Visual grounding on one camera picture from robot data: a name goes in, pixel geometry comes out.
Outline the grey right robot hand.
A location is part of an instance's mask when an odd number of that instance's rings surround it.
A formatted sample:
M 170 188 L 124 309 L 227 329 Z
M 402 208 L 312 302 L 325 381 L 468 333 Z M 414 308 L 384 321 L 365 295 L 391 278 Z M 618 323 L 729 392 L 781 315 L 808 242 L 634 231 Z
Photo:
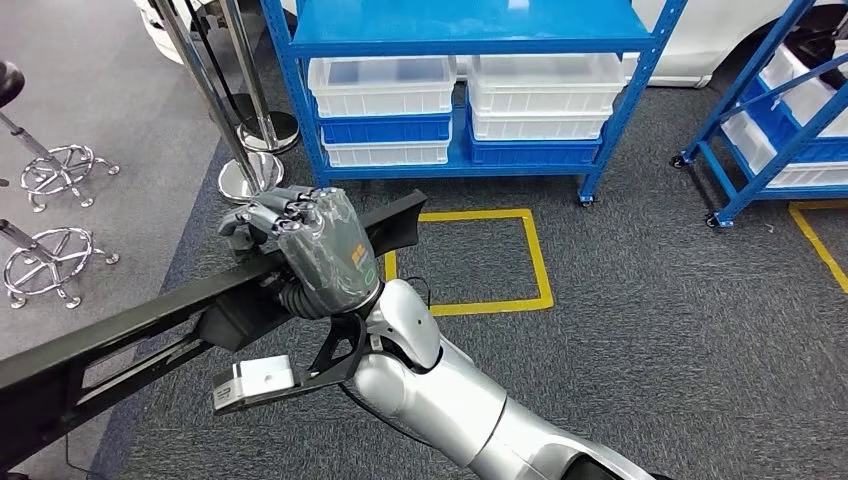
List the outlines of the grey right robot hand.
M 279 301 L 300 318 L 353 311 L 380 289 L 373 247 L 342 189 L 275 187 L 226 212 L 217 233 L 236 251 L 277 244 L 296 276 Z

